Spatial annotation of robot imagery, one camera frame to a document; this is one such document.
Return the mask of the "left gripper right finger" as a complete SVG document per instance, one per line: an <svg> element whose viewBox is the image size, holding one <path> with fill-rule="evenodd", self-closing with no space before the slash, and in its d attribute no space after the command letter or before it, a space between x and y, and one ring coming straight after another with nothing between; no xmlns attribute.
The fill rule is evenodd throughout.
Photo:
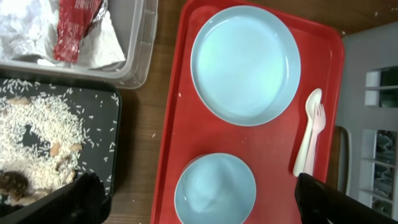
<svg viewBox="0 0 398 224"><path fill-rule="evenodd" d="M306 173L297 178L295 200L302 224L397 224Z"/></svg>

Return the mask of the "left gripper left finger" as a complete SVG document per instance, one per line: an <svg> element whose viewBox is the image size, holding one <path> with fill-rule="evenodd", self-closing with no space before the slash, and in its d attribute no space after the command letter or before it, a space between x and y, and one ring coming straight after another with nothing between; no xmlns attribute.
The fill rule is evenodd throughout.
<svg viewBox="0 0 398 224"><path fill-rule="evenodd" d="M106 219L106 196L96 174L79 179L26 206L1 206L1 224L7 223L90 223Z"/></svg>

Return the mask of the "pink plastic fork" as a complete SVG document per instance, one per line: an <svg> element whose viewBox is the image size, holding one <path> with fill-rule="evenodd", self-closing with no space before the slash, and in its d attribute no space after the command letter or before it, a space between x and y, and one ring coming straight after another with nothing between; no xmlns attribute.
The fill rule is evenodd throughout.
<svg viewBox="0 0 398 224"><path fill-rule="evenodd" d="M312 134L308 145L307 157L303 171L308 175L313 175L315 165L315 154L318 135L323 131L326 125L326 114L324 106L319 103L315 107L315 117L313 121Z"/></svg>

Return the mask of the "light blue bowl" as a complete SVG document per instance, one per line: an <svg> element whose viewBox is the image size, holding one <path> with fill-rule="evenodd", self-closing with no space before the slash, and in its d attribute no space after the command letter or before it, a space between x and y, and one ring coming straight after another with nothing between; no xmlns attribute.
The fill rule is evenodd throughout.
<svg viewBox="0 0 398 224"><path fill-rule="evenodd" d="M256 201L249 166L227 153L199 156L184 168L175 186L174 208L181 223L244 223Z"/></svg>

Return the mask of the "white plastic spoon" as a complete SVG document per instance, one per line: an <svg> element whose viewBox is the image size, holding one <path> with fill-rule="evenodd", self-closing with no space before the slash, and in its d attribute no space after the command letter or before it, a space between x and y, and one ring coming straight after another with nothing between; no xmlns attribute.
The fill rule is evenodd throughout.
<svg viewBox="0 0 398 224"><path fill-rule="evenodd" d="M298 177L300 173L303 172L305 160L308 152L308 145L310 142L310 137L313 129L313 120L315 113L315 105L321 102L322 98L322 90L317 88L309 94L306 103L305 103L305 112L307 115L307 125L305 128L305 132L303 135L303 139L301 145L298 150L298 154L295 160L293 175Z"/></svg>

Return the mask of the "light blue plate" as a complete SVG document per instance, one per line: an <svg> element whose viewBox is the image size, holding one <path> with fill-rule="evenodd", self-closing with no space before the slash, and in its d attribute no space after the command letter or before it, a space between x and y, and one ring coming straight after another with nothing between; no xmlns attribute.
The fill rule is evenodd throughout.
<svg viewBox="0 0 398 224"><path fill-rule="evenodd" d="M291 31L275 14L240 5L205 22L193 43L190 70L198 96L215 116L258 126L292 102L301 59Z"/></svg>

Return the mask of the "white napkin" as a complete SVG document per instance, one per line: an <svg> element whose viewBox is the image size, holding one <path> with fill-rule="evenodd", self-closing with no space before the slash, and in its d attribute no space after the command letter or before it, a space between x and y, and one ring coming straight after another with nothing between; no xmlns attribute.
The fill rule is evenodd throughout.
<svg viewBox="0 0 398 224"><path fill-rule="evenodd" d="M77 63L54 59L59 0L1 1L1 60L18 60L55 67L97 69L126 57L116 37L107 1L80 42Z"/></svg>

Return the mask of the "red sauce packet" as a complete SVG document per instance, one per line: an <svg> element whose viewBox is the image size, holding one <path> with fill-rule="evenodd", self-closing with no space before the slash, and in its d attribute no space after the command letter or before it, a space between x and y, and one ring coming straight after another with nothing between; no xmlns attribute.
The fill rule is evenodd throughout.
<svg viewBox="0 0 398 224"><path fill-rule="evenodd" d="M55 60L77 63L80 42L97 15L102 0L59 0Z"/></svg>

